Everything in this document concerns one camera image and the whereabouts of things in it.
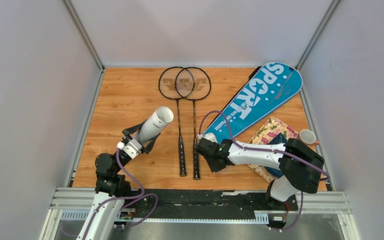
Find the white shuttlecock tube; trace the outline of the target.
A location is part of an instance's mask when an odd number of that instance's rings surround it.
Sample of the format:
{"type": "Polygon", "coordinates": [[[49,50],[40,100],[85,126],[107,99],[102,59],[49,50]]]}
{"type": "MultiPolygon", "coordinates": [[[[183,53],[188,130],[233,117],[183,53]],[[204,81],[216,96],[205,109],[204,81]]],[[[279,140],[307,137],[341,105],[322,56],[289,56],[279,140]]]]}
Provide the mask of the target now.
{"type": "Polygon", "coordinates": [[[134,139],[144,144],[156,137],[174,120],[174,113],[167,106],[160,106],[153,114],[144,122],[134,135],[134,139]]]}

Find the blue racket cover bag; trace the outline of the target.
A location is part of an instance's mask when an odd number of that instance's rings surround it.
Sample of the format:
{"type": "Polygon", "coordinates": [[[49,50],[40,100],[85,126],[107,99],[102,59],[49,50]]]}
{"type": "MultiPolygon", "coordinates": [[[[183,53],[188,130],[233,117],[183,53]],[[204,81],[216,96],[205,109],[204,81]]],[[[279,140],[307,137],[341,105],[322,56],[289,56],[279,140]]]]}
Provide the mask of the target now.
{"type": "Polygon", "coordinates": [[[202,131],[213,133],[217,142],[237,137],[293,98],[302,88],[298,70],[282,63],[268,62],[255,70],[217,117],[202,131]]]}

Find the clear plastic tube lid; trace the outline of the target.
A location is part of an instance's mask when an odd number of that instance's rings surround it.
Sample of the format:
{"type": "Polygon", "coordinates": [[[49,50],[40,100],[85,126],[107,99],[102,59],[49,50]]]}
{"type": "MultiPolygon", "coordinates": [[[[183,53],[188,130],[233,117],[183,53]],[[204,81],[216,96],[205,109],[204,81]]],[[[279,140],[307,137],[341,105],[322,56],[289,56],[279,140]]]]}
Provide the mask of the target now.
{"type": "Polygon", "coordinates": [[[218,173],[219,174],[226,174],[230,170],[230,166],[226,166],[225,168],[221,169],[218,173]]]}

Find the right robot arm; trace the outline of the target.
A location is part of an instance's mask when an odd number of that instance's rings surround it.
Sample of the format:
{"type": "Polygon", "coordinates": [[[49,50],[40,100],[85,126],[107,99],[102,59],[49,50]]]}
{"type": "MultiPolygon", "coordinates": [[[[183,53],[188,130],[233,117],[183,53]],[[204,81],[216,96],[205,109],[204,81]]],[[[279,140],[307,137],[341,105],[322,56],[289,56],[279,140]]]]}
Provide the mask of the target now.
{"type": "Polygon", "coordinates": [[[282,176],[270,182],[265,195],[266,205],[273,210],[298,192],[316,194],[325,174],[324,159],[296,138],[279,144],[251,144],[234,139],[217,143],[203,137],[195,151],[206,160],[213,173],[235,165],[257,165],[281,171],[282,176]]]}

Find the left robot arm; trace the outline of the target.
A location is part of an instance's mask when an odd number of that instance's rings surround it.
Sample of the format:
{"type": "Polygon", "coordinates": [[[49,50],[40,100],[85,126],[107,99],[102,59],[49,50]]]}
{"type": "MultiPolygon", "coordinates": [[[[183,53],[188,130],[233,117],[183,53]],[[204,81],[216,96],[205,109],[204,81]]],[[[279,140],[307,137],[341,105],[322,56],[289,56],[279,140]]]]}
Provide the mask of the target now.
{"type": "Polygon", "coordinates": [[[95,159],[96,185],[91,208],[77,235],[79,240],[108,239],[117,214],[145,197],[141,183],[139,193],[132,192],[131,183],[126,180],[133,177],[125,165],[141,154],[149,154],[154,144],[167,126],[161,120],[148,119],[138,125],[123,130],[123,137],[116,145],[115,153],[101,153],[95,159]]]}

